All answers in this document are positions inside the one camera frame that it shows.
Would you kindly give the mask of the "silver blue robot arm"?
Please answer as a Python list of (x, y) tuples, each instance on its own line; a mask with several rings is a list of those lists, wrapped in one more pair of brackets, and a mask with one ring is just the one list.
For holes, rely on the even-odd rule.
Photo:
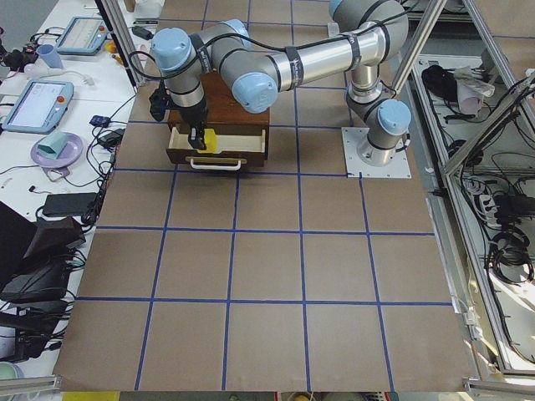
[(409, 22), (396, 1), (332, 1), (331, 18), (339, 34), (315, 43), (276, 48), (272, 55), (251, 54), (252, 39), (237, 19), (199, 33), (165, 28), (155, 34), (151, 51), (160, 71), (150, 96), (150, 114), (163, 120), (178, 110), (190, 127), (189, 143), (205, 150), (208, 106), (201, 76), (217, 72), (233, 98), (251, 114), (270, 108), (278, 94), (333, 74), (349, 71), (349, 108), (369, 130), (359, 142), (360, 159), (372, 166), (390, 163), (411, 121), (409, 108), (383, 92), (380, 65), (404, 44)]

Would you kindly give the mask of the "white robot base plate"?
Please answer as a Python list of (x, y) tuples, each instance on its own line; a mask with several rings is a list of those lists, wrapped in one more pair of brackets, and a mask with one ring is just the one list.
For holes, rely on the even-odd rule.
[(368, 128), (343, 127), (346, 175), (364, 179), (410, 179), (410, 166), (401, 140), (394, 149), (379, 150), (368, 142)]

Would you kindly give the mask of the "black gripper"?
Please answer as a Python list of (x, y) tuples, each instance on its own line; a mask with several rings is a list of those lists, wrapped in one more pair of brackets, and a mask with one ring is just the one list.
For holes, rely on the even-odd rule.
[(193, 149), (205, 150), (205, 128), (208, 116), (207, 102), (199, 102), (191, 107), (180, 108), (182, 120), (189, 125), (191, 132), (188, 142)]

